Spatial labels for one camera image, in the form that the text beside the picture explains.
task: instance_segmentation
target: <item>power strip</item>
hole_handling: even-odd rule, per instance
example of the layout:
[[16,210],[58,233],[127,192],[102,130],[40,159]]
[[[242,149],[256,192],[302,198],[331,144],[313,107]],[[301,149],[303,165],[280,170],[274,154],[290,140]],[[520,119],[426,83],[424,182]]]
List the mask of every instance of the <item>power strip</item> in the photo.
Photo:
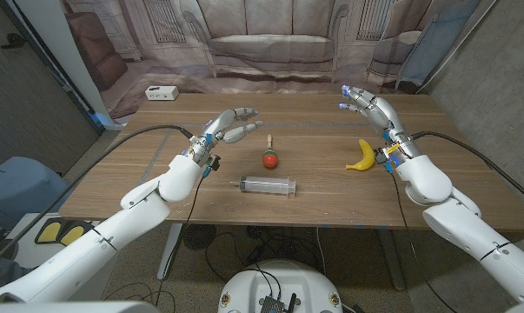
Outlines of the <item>power strip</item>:
[[175,100],[178,96],[176,86],[149,86],[146,89],[148,100]]

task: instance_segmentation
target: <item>yellow banana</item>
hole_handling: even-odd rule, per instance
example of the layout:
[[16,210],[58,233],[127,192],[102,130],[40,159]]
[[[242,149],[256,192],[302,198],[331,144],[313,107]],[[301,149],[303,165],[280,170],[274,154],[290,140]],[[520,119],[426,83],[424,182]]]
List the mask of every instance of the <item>yellow banana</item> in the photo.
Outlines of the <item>yellow banana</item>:
[[374,164],[374,150],[372,150],[369,143],[364,139],[360,139],[358,144],[360,144],[362,149],[362,160],[355,165],[347,165],[347,170],[367,170]]

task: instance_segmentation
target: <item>blue chair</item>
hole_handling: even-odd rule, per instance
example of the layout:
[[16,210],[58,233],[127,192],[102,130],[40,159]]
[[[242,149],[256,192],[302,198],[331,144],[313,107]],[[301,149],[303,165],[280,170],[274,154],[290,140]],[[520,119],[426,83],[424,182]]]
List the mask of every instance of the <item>blue chair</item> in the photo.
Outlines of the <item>blue chair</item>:
[[[44,210],[68,184],[47,166],[14,156],[0,165],[0,227],[12,230],[26,213]],[[70,192],[50,212],[57,212]]]

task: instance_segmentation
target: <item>wire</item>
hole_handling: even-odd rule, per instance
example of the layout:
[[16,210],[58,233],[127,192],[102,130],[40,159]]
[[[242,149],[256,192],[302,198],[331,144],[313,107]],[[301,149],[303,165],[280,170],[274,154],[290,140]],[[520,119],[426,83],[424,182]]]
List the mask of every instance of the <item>wire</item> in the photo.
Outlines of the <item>wire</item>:
[[435,291],[434,287],[432,287],[431,283],[429,283],[429,280],[428,278],[424,275],[424,272],[423,270],[421,269],[421,265],[420,265],[420,261],[418,261],[418,256],[416,255],[416,250],[415,250],[415,246],[412,244],[412,237],[410,236],[410,231],[408,230],[408,224],[407,224],[407,219],[405,218],[404,216],[404,211],[402,209],[402,204],[401,204],[401,195],[399,194],[399,186],[397,185],[397,180],[395,179],[395,175],[393,175],[393,173],[391,173],[391,177],[393,178],[393,183],[395,183],[395,190],[397,192],[397,201],[399,202],[399,209],[401,210],[401,215],[402,215],[402,221],[404,222],[404,229],[405,231],[407,232],[407,236],[408,236],[408,241],[410,242],[410,248],[412,249],[412,254],[414,255],[415,257],[415,261],[416,261],[416,266],[418,267],[418,271],[421,275],[421,277],[424,279],[424,281],[426,282],[426,285],[432,290],[432,292],[434,293],[435,296],[437,296],[437,298],[443,303],[445,304],[446,307],[448,307],[452,312],[454,313],[457,313],[457,311],[455,309],[453,309],[450,305],[447,304],[447,302],[445,302],[445,300],[443,300],[443,298]]
[[146,296],[143,296],[141,300],[147,298],[148,296],[153,296],[155,294],[158,294],[157,298],[159,299],[159,295],[161,294],[167,294],[169,296],[171,296],[171,299],[173,300],[173,313],[176,312],[176,301],[175,301],[175,296],[173,296],[172,293],[168,292],[168,291],[165,291],[165,290],[159,290],[159,291],[155,291],[155,292],[152,292],[151,294],[149,295],[146,295]]
[[265,270],[257,270],[257,269],[244,269],[244,270],[239,271],[239,273],[243,272],[243,271],[248,271],[248,270],[259,271],[262,274],[268,274],[269,276],[273,277],[273,279],[275,279],[275,281],[277,282],[277,286],[279,286],[279,295],[277,296],[277,301],[281,300],[281,284],[279,283],[277,278],[275,276],[273,276],[273,274],[268,273]]
[[238,249],[236,248],[236,236],[232,233],[229,233],[229,232],[223,232],[219,235],[217,235],[215,238],[213,238],[213,242],[211,242],[209,244],[209,246],[206,248],[206,250],[204,251],[204,255],[206,257],[206,263],[208,264],[209,268],[211,269],[211,271],[216,274],[217,277],[219,277],[219,279],[221,279],[224,283],[227,282],[227,279],[225,279],[223,276],[219,275],[219,273],[217,273],[216,269],[211,265],[211,262],[209,261],[209,258],[208,258],[208,249],[209,247],[211,247],[211,245],[216,241],[216,239],[220,236],[224,236],[224,235],[229,235],[229,236],[232,236],[233,237],[233,241],[234,241],[234,244],[235,244],[235,253],[236,253],[236,257],[238,257],[238,259],[240,260],[240,262],[242,263],[242,265],[246,266],[246,263],[242,260],[242,258],[240,257],[240,255],[238,254]]
[[464,149],[474,153],[476,156],[478,156],[480,159],[482,159],[490,168],[494,169],[501,176],[503,176],[503,178],[507,179],[518,191],[520,191],[524,195],[524,188],[522,186],[520,186],[511,176],[509,176],[507,173],[505,173],[499,166],[495,165],[495,163],[493,163],[490,159],[488,159],[486,156],[481,154],[478,150],[470,147],[469,145],[467,145],[467,144],[465,144],[465,143],[463,143],[463,142],[461,142],[459,140],[456,140],[456,139],[454,139],[452,137],[449,137],[447,135],[443,135],[441,133],[434,132],[434,131],[417,132],[417,133],[412,135],[412,138],[414,140],[416,140],[416,139],[424,137],[426,135],[431,135],[431,136],[435,136],[435,137],[446,139],[446,140],[450,141],[451,143],[456,143],[456,144],[460,145],[462,148],[464,148]]
[[111,292],[108,296],[105,297],[104,300],[108,300],[111,296],[115,295],[119,290],[123,290],[123,289],[125,289],[125,288],[128,288],[128,287],[133,286],[133,285],[137,285],[137,284],[139,284],[139,285],[143,285],[143,286],[146,286],[146,288],[148,289],[150,295],[153,293],[153,292],[151,291],[151,288],[149,287],[149,285],[146,284],[146,283],[128,283],[128,284],[125,284],[123,287],[120,287],[119,289],[117,289],[117,290]]
[[345,304],[345,303],[341,303],[341,305],[342,305],[342,307],[343,307],[344,309],[347,309],[347,311],[350,311],[350,312],[353,312],[353,313],[358,313],[358,312],[356,312],[355,310],[350,309],[350,308],[347,306],[347,304]]
[[159,296],[161,295],[162,289],[163,289],[163,280],[161,280],[161,283],[159,284],[159,290],[157,291],[156,306],[159,304]]
[[273,298],[273,288],[271,288],[271,283],[269,283],[268,277],[263,274],[262,269],[260,269],[260,265],[258,265],[258,262],[255,263],[256,268],[262,273],[263,278],[265,278],[265,281],[268,282],[269,285],[269,297]]
[[309,241],[308,239],[305,239],[305,238],[300,238],[298,236],[289,236],[289,235],[283,235],[283,234],[271,234],[269,233],[269,230],[278,230],[278,228],[266,228],[264,229],[264,232],[266,234],[266,236],[268,236],[268,240],[267,241],[264,241],[262,238],[260,238],[262,240],[262,242],[269,247],[269,249],[275,254],[275,255],[279,255],[279,253],[277,253],[273,247],[271,247],[271,245],[269,244],[271,241],[287,241],[289,240],[290,242],[292,242],[293,240],[296,240],[307,252],[309,252],[312,257],[314,258],[314,263],[313,263],[313,266],[315,268],[318,268],[320,272],[323,272],[323,269],[320,269],[321,268],[321,264],[320,264],[320,261],[319,261],[319,258],[318,258],[318,254],[315,253],[312,249],[308,248],[304,243],[309,243],[310,245],[312,245],[316,250],[318,250],[318,246],[317,244]]
[[323,275],[327,277],[328,272],[325,268],[325,257],[323,257],[323,249],[322,249],[322,243],[320,243],[320,228],[315,228],[315,237],[317,238],[317,246],[320,248],[320,253],[322,254],[322,264],[323,264]]
[[47,208],[45,208],[45,210],[41,211],[37,216],[36,218],[34,218],[28,225],[26,225],[26,227],[24,227],[24,229],[18,233],[18,235],[16,235],[14,238],[12,238],[12,240],[7,243],[7,245],[4,246],[4,248],[1,249],[0,251],[0,259],[1,259],[1,256],[3,256],[3,254],[9,250],[13,245],[15,245],[16,243],[18,243],[18,241],[24,236],[26,235],[26,233],[28,233],[28,231],[30,231],[32,229],[32,227],[34,227],[34,225],[37,224],[37,222],[39,222],[39,220],[42,219],[42,217],[45,216],[45,214],[47,214],[51,209],[53,209],[53,207],[55,206],[56,203],[58,203],[63,197],[64,195],[66,195],[86,174],[88,174],[88,172],[94,167],[96,166],[99,162],[101,162],[106,156],[109,155],[109,153],[113,152],[113,150],[115,150],[116,148],[118,148],[121,144],[123,144],[124,142],[126,142],[127,140],[131,139],[132,137],[135,137],[135,136],[138,136],[142,133],[145,133],[147,131],[152,131],[152,130],[161,130],[161,129],[173,129],[173,130],[180,130],[188,139],[190,139],[192,137],[192,134],[185,130],[184,128],[182,127],[179,127],[179,126],[175,126],[175,125],[156,125],[156,126],[149,126],[149,127],[146,127],[146,128],[143,128],[141,130],[137,130],[125,137],[123,137],[121,140],[119,140],[118,142],[116,142],[114,145],[112,145],[110,148],[108,148],[105,152],[103,152],[103,154],[101,156],[99,156],[94,162],[93,164],[91,164],[88,168],[86,168],[85,170],[83,170],[80,175],[78,175],[78,177],[74,180],[74,182],[72,182],[71,184],[69,184],[69,186],[67,186],[67,188],[65,188],[63,190],[63,192],[61,192],[61,194],[59,194],[59,196],[57,196],[57,198],[55,200],[53,200],[53,202],[51,202]]

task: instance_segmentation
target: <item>robotic arm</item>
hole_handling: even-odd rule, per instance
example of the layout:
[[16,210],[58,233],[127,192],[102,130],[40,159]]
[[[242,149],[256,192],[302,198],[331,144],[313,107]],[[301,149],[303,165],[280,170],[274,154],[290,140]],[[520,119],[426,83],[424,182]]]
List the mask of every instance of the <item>robotic arm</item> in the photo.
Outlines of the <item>robotic arm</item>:
[[236,143],[262,126],[258,121],[226,131],[235,121],[257,115],[252,109],[225,110],[211,120],[190,146],[175,156],[169,170],[129,192],[123,208],[78,238],[28,275],[0,288],[0,303],[50,303],[68,300],[120,249],[169,216],[166,203],[185,199],[200,176],[217,170],[220,157],[211,153],[217,143]]
[[429,227],[476,259],[517,302],[524,303],[524,252],[481,220],[478,206],[420,152],[385,99],[348,86],[342,93],[353,103],[341,103],[340,108],[367,117],[385,138],[387,146],[376,150],[376,161],[390,173],[396,166],[407,182],[410,200],[431,205],[423,212]]

